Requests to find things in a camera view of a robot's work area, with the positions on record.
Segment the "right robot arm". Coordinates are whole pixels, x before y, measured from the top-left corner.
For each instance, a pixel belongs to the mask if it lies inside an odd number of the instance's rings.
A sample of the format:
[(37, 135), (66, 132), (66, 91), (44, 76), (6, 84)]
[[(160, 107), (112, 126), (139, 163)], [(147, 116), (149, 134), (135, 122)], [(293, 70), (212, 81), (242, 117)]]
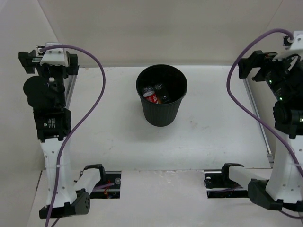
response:
[(276, 98), (277, 137), (272, 173), (265, 179), (241, 164), (226, 163), (205, 172), (208, 198), (243, 196), (267, 210), (303, 210), (303, 62), (298, 53), (254, 51), (238, 62), (239, 77), (258, 68), (255, 82), (266, 82)]

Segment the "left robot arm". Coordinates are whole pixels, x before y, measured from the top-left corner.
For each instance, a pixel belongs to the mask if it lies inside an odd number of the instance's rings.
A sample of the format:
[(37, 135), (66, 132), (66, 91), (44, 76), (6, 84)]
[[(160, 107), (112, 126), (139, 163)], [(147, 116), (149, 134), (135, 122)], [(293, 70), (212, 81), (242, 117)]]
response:
[(67, 108), (64, 81), (79, 71), (78, 56), (64, 49), (48, 50), (37, 54), (19, 52), (18, 59), (26, 73), (23, 91), (33, 108), (37, 138), (45, 158), (48, 179), (46, 204), (39, 217), (49, 221), (88, 214), (90, 194), (94, 188), (106, 184), (106, 174), (101, 164), (86, 166), (78, 181), (71, 178), (69, 142), (71, 112)]

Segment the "red cap soda bottle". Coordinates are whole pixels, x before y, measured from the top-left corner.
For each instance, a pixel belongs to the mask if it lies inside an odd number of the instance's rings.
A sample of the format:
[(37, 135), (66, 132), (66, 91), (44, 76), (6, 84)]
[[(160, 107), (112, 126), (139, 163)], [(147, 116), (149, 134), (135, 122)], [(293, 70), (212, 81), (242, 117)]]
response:
[(164, 101), (164, 104), (170, 102), (169, 94), (166, 90), (156, 90), (156, 92), (151, 91), (148, 93), (143, 94), (143, 97), (152, 103), (158, 104), (158, 99), (162, 99)]

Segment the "clear plastic bottle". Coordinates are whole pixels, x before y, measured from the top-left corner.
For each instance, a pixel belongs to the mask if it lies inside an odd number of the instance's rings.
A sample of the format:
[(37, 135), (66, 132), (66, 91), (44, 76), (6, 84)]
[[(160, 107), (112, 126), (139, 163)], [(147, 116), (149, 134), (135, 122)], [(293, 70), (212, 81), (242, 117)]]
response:
[(151, 92), (151, 91), (154, 91), (156, 92), (156, 90), (161, 90), (161, 89), (164, 89), (165, 86), (163, 83), (157, 83), (157, 84), (153, 84), (153, 85), (147, 85), (147, 86), (144, 86), (142, 88), (142, 93), (145, 94), (145, 93), (148, 93), (148, 92)]

